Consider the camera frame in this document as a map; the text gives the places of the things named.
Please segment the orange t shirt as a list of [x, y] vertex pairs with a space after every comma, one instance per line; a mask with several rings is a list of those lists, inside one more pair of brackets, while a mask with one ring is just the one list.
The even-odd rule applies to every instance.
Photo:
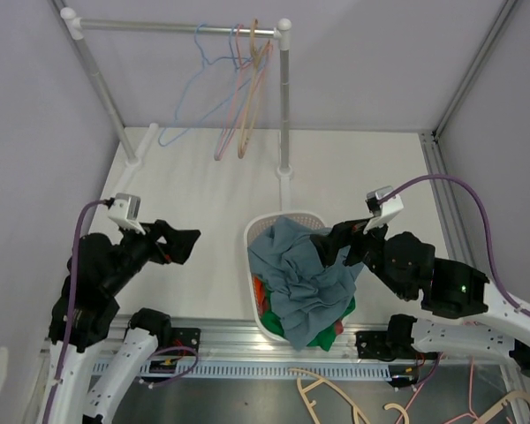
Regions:
[[269, 295], [262, 280], [258, 276], [253, 276], [253, 287], [256, 298], [256, 307], [259, 316], [269, 310]]

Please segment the green t shirt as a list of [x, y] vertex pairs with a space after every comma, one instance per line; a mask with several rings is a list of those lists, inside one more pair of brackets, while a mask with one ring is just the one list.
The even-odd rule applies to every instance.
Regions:
[[328, 352], [339, 336], [334, 331], [334, 323], [344, 320], [356, 309], [356, 301], [351, 297], [347, 303], [334, 305], [316, 304], [290, 312], [281, 317], [271, 307], [261, 316], [264, 329], [286, 340], [293, 349], [301, 351], [307, 347], [317, 347]]

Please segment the pink red t shirt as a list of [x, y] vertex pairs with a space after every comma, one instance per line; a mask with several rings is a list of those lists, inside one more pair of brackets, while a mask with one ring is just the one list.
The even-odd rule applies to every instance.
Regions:
[[334, 323], [334, 331], [337, 335], [340, 335], [344, 332], [344, 325], [341, 321], [337, 321]]

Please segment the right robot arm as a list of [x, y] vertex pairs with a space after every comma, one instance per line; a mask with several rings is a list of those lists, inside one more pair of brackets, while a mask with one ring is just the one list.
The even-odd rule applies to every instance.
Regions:
[[417, 301], [442, 324], [398, 314], [391, 317], [384, 346], [394, 357], [444, 352], [489, 357], [530, 378], [530, 304], [463, 262], [438, 258], [435, 247], [405, 231], [367, 220], [335, 225], [310, 240], [323, 267], [358, 263], [403, 301]]

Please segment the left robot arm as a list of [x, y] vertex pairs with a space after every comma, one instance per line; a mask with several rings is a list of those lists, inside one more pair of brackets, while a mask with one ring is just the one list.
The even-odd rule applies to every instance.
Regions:
[[201, 236], [164, 220], [141, 227], [122, 229], [116, 244], [98, 232], [78, 239], [51, 312], [49, 375], [38, 422], [111, 422], [141, 365], [153, 354], [175, 351], [170, 317], [143, 307], [130, 319], [106, 374], [95, 386], [89, 384], [119, 311], [118, 294], [149, 263], [185, 264]]

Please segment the beige hanger on floor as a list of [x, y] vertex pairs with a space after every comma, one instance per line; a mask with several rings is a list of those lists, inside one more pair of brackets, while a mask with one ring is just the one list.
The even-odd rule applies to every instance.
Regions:
[[329, 400], [349, 413], [351, 423], [371, 423], [359, 405], [328, 377], [301, 367], [290, 367], [288, 372], [295, 377], [297, 392], [313, 423], [329, 423], [328, 412], [324, 412]]

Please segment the pink floor hanger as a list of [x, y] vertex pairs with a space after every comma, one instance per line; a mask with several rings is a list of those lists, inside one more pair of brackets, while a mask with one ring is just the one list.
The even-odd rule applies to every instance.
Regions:
[[[431, 368], [428, 375], [423, 379], [422, 382], [419, 382], [416, 385], [416, 389], [413, 391], [413, 395], [411, 396], [410, 400], [407, 402], [405, 406], [405, 410], [408, 411], [409, 407], [412, 405], [416, 397], [419, 396], [419, 394], [423, 391], [424, 387], [428, 385], [428, 382], [431, 380], [433, 374], [437, 370], [438, 367], [438, 360], [440, 360], [442, 357], [439, 357], [433, 367]], [[468, 377], [468, 400], [467, 400], [467, 411], [451, 418], [450, 420], [447, 420], [447, 423], [454, 423], [456, 421], [462, 420], [464, 418], [471, 418], [474, 420], [477, 420], [478, 423], [480, 423], [480, 419], [477, 417], [477, 414], [475, 410], [473, 409], [473, 401], [472, 401], [472, 395], [473, 395], [473, 377], [474, 377], [474, 357], [470, 359], [470, 371], [469, 371], [469, 377]]]

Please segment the beige floor hanger right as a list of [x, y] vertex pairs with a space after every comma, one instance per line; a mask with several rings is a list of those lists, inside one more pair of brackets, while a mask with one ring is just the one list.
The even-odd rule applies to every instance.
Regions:
[[518, 402], [524, 402], [529, 412], [530, 420], [530, 394], [520, 390], [514, 390], [501, 397], [496, 401], [488, 410], [482, 415], [478, 416], [474, 423], [490, 423], [500, 412], [506, 409], [509, 405], [517, 404]]

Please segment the metal clothes rack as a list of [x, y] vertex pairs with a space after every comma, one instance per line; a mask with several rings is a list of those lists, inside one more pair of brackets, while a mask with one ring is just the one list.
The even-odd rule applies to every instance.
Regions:
[[125, 125], [117, 112], [116, 104], [113, 102], [107, 83], [102, 76], [100, 68], [95, 61], [84, 39], [86, 30], [141, 32], [141, 33], [169, 33], [169, 34], [210, 34], [210, 35], [241, 35], [249, 38], [265, 38], [275, 40], [278, 43], [279, 70], [280, 70], [280, 125], [279, 125], [279, 164], [276, 175], [279, 180], [280, 208], [287, 211], [292, 208], [291, 180], [293, 169], [290, 164], [290, 47], [292, 23], [283, 18], [277, 22], [277, 26], [264, 29], [227, 28], [225, 26], [208, 26], [206, 24], [189, 25], [185, 23], [170, 22], [144, 22], [106, 19], [84, 19], [76, 11], [68, 6], [62, 7], [58, 15], [64, 22], [77, 55], [82, 59], [84, 69], [89, 72], [92, 85], [96, 89], [101, 103], [106, 108], [114, 129], [116, 130], [120, 145], [123, 147], [127, 165], [123, 176], [118, 180], [120, 186], [125, 186], [131, 181], [140, 162], [145, 155], [145, 149], [149, 147], [155, 138], [155, 124], [149, 127], [148, 136], [144, 137], [138, 148], [133, 148], [125, 135]]

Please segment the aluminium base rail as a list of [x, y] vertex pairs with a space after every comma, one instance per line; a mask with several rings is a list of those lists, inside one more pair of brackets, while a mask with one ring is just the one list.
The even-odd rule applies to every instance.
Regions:
[[313, 347], [299, 352], [284, 340], [268, 337], [255, 324], [232, 320], [174, 319], [171, 343], [175, 352], [151, 359], [135, 343], [127, 344], [124, 361], [139, 378], [164, 382], [179, 374], [187, 378], [294, 380], [296, 370], [310, 371], [336, 381], [403, 379], [408, 385], [414, 364], [456, 365], [473, 356], [503, 364], [514, 348], [510, 337], [485, 326], [444, 326], [425, 322], [421, 355], [385, 353], [382, 326], [347, 325], [330, 350]]

